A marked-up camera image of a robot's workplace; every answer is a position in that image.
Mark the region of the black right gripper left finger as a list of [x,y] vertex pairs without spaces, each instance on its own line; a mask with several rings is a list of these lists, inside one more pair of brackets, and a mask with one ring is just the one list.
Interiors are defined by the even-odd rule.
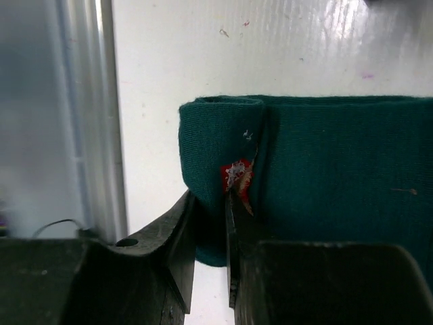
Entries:
[[182,324],[191,309],[196,198],[111,246],[1,241],[2,324]]

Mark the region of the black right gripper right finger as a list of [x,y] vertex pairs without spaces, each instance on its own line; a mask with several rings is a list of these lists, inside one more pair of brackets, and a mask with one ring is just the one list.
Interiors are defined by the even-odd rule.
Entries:
[[236,324],[432,323],[432,293],[399,246],[278,240],[234,191],[225,220]]

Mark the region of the dark green sock bear motif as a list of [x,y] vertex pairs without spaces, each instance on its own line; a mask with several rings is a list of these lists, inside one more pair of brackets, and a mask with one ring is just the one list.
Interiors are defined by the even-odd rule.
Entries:
[[432,99],[200,97],[179,109],[197,258],[224,266],[224,196],[288,240],[387,242],[432,267]]

